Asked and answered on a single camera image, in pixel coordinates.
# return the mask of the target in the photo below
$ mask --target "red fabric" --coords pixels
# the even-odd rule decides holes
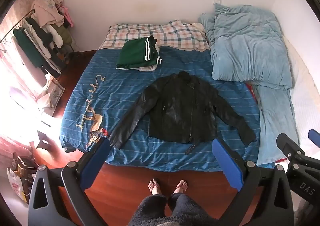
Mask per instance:
[[[251,94],[252,94],[252,97],[253,97],[253,98],[254,98],[254,100],[257,102],[256,96],[255,96],[255,95],[254,95],[254,93],[253,93],[252,86],[251,86],[250,84],[245,84],[245,85],[247,85],[247,87],[248,87],[249,91],[250,91],[250,92],[251,92]]]
[[[106,129],[102,129],[102,133],[105,137],[108,136],[108,131]]]
[[[281,158],[278,161],[276,161],[276,163],[280,163],[280,162],[285,161],[285,160],[287,160],[287,159],[286,158]]]

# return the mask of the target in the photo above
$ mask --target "jacket zipper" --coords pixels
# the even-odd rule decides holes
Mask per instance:
[[[193,100],[195,96],[195,87],[192,86],[192,108],[191,108],[191,117],[190,117],[190,133],[189,133],[189,143],[191,142],[191,130],[192,130],[192,113],[193,113]]]

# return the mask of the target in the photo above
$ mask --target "blue foam pad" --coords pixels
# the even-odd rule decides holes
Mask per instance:
[[[320,134],[314,130],[314,129],[310,129],[309,133],[308,133],[308,138],[314,143],[316,144],[316,146],[318,148],[320,148]]]
[[[99,146],[87,165],[82,170],[80,175],[80,187],[82,190],[88,189],[92,186],[102,165],[108,157],[110,148],[111,146],[109,139],[104,138],[103,143]]]
[[[227,150],[220,144],[217,139],[213,140],[212,142],[212,153],[217,159],[217,162],[219,163],[230,186],[240,191],[244,184],[243,173],[234,162],[233,158],[229,155]]]

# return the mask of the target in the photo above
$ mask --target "person's leg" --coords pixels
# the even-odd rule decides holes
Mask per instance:
[[[171,216],[192,215],[209,217],[204,209],[201,208],[193,199],[185,195],[187,190],[187,182],[181,180],[176,190],[168,199],[168,206],[172,211]]]
[[[167,199],[162,195],[159,184],[156,180],[150,181],[149,189],[152,195],[147,196],[140,203],[128,226],[140,225],[143,221],[166,217],[164,214],[164,208],[167,204]]]

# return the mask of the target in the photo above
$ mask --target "blue striped bedsheet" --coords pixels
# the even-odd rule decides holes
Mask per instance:
[[[256,141],[245,147],[239,138],[237,130],[218,119],[218,135],[222,137],[231,149],[237,151],[244,160],[257,161],[260,141],[259,109],[250,91],[244,83],[214,81],[211,77],[212,64],[210,51],[184,51],[171,47],[160,47],[163,63],[153,72],[139,72],[137,70],[117,70],[116,62],[120,49],[100,49],[93,56],[91,62],[76,85],[63,115],[60,141],[63,147],[75,147],[81,151],[89,141],[92,120],[84,120],[82,131],[77,124],[81,124],[83,114],[87,117],[92,113],[86,112],[86,100],[92,100],[92,107],[96,114],[101,114],[101,126],[110,132],[126,110],[133,104],[140,93],[153,81],[161,76],[167,76],[179,71],[187,71],[201,79],[208,81],[218,89],[219,95],[230,103],[233,109],[244,116],[246,122],[256,134]],[[98,76],[98,86],[94,93]],[[160,171],[199,170],[220,171],[220,167],[212,154],[211,142],[201,143],[189,155],[185,151],[190,144],[165,142],[148,136],[149,116],[139,121],[134,133],[121,149],[111,148],[106,160],[112,165],[130,165],[148,167]]]

